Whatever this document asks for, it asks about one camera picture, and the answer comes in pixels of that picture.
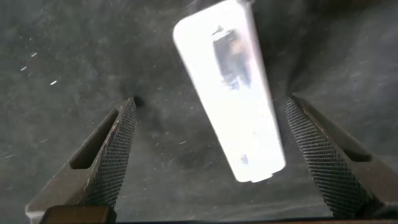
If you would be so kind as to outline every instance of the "glowing white object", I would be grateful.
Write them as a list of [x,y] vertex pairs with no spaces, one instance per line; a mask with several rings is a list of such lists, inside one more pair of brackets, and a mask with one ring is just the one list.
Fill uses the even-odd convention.
[[[226,85],[214,46],[228,32],[239,37],[238,46],[228,52],[244,49],[243,64],[250,76],[249,85],[234,78],[233,86],[238,86],[234,89]],[[282,144],[250,5],[221,2],[182,19],[173,37],[236,180],[258,182],[283,169]]]

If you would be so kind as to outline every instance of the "white rectangular object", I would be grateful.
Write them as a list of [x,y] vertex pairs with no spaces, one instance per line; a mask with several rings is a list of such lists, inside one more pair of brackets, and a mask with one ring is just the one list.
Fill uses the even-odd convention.
[[227,0],[182,19],[174,42],[236,180],[285,166],[249,3]]

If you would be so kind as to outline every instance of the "dark gray background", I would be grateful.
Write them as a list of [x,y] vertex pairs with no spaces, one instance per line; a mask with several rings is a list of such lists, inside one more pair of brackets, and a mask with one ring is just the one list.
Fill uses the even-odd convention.
[[256,184],[235,181],[172,42],[181,18],[214,2],[0,2],[1,223],[26,223],[29,200],[132,96],[145,106],[120,221],[330,216],[286,126],[293,91],[398,170],[398,2],[254,3],[287,160]]

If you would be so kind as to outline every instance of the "gray metal surface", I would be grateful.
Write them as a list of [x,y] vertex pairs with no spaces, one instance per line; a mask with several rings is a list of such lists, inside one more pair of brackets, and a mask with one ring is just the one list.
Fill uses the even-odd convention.
[[1,1],[0,223],[27,223],[31,198],[135,95],[120,221],[330,216],[287,125],[293,91],[398,170],[398,2],[254,3],[287,162],[257,184],[234,180],[172,42],[213,2]]
[[131,144],[136,128],[136,105],[129,100],[110,131],[108,141],[104,143],[99,166],[88,185],[82,205],[110,205],[116,204],[119,191],[126,175]]

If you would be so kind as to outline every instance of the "textured metal surface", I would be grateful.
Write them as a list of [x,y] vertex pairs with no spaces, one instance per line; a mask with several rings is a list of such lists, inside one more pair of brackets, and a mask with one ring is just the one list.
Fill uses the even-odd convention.
[[129,100],[104,143],[95,179],[87,186],[85,205],[114,207],[126,174],[136,127],[136,105]]
[[293,99],[285,106],[288,124],[325,203],[336,218],[352,218],[370,198],[335,146]]

